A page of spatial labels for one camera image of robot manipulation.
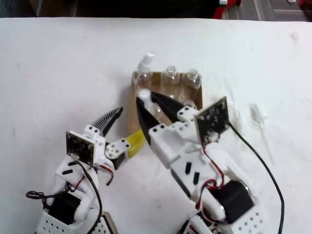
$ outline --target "black wire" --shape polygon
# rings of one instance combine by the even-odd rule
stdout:
[[[278,234],[282,234],[282,230],[283,230],[283,224],[284,224],[284,213],[285,213],[285,202],[284,202],[284,198],[282,195],[281,190],[279,189],[279,186],[273,176],[273,174],[271,173],[269,167],[267,166],[267,164],[265,163],[265,161],[261,158],[261,156],[258,154],[258,152],[242,137],[242,135],[235,129],[235,127],[229,123],[229,126],[232,128],[232,130],[235,132],[235,134],[254,152],[254,154],[258,157],[258,159],[261,161],[261,163],[263,164],[263,166],[265,167],[265,169],[267,170],[268,174],[270,175],[273,184],[276,187],[276,190],[278,192],[279,198],[281,200],[281,219],[279,222],[279,228],[278,228]]]
[[[59,192],[59,193],[56,193],[56,194],[53,194],[53,195],[45,195],[44,192],[36,192],[36,191],[28,191],[26,193],[26,197],[27,198],[30,198],[30,199],[34,199],[34,200],[40,200],[42,201],[42,204],[43,204],[43,208],[44,209],[50,209],[51,206],[49,206],[47,204],[47,199],[48,198],[55,198],[61,194],[64,194],[68,191],[71,191],[70,189],[70,183],[66,183],[66,187],[65,187],[65,191],[62,191],[62,192]]]
[[[92,228],[88,231],[87,234],[91,234],[92,231],[94,230],[94,228],[97,226],[100,218],[101,218],[101,215],[102,215],[102,201],[101,201],[101,197],[98,193],[98,189],[96,187],[96,185],[94,184],[91,176],[89,175],[89,173],[87,172],[87,170],[84,168],[84,166],[79,162],[79,161],[76,161],[76,163],[83,169],[83,172],[85,173],[86,177],[88,178],[88,180],[90,181],[94,191],[96,192],[96,195],[97,195],[97,199],[98,199],[98,204],[99,204],[99,212],[98,212],[98,216],[97,216],[97,220],[95,221],[94,225],[92,226]]]

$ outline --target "bottle cap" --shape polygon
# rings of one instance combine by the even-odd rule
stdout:
[[[138,97],[144,102],[145,109],[154,115],[154,103],[151,99],[151,91],[149,89],[140,89]]]
[[[153,61],[154,55],[151,53],[147,53],[141,62],[138,64],[137,69],[142,73],[147,73],[150,71],[150,65]]]

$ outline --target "white table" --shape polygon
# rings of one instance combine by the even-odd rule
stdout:
[[[273,145],[272,168],[286,203],[284,234],[310,234],[312,182],[312,24],[204,19],[0,19],[0,233],[32,233],[40,201],[66,154],[65,131],[81,132],[118,106],[108,134],[127,136],[132,71],[147,51],[155,71],[197,68],[203,100],[227,95],[240,111],[242,134],[269,161],[250,103],[263,106]],[[276,233],[280,202],[268,175],[234,136],[226,149],[261,190]],[[121,234],[172,234],[194,211],[145,146],[101,194]]]

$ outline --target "plastic bottle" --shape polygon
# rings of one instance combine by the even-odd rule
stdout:
[[[197,97],[197,92],[201,85],[201,77],[196,69],[190,69],[188,73],[183,74],[182,82],[180,83],[179,88],[179,97],[180,102],[185,100],[195,100]]]
[[[154,55],[147,53],[132,74],[132,81],[135,85],[135,96],[138,95],[140,89],[151,89],[152,87],[153,73],[150,69],[150,64],[153,57]]]
[[[171,98],[177,99],[180,74],[174,66],[169,66],[160,75],[160,92]]]
[[[161,121],[161,117],[163,117],[164,113],[156,103],[152,102],[151,91],[149,89],[140,89],[137,96],[144,102],[145,109],[158,121]]]
[[[193,109],[197,110],[197,106],[195,105],[195,103],[192,100],[185,100],[183,105],[188,106],[188,107],[192,107]]]

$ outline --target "white robotic arm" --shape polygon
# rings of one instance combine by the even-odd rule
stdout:
[[[109,185],[115,169],[128,158],[131,145],[126,139],[112,144],[105,139],[121,112],[122,108],[118,108],[105,114],[87,125],[82,135],[66,133],[67,156],[55,172],[52,195],[34,191],[26,194],[32,199],[42,199],[44,204],[37,234],[113,233],[102,215],[98,171],[110,174]]]
[[[189,222],[193,229],[198,226],[197,230],[188,225],[185,230],[189,232],[183,233],[209,233],[203,226],[222,234],[262,233],[265,212],[256,188],[217,143],[220,134],[231,126],[226,98],[200,112],[158,93],[151,92],[150,99],[172,124],[158,122],[146,110],[146,100],[138,97],[137,113],[145,138],[201,211],[201,216],[195,215]]]

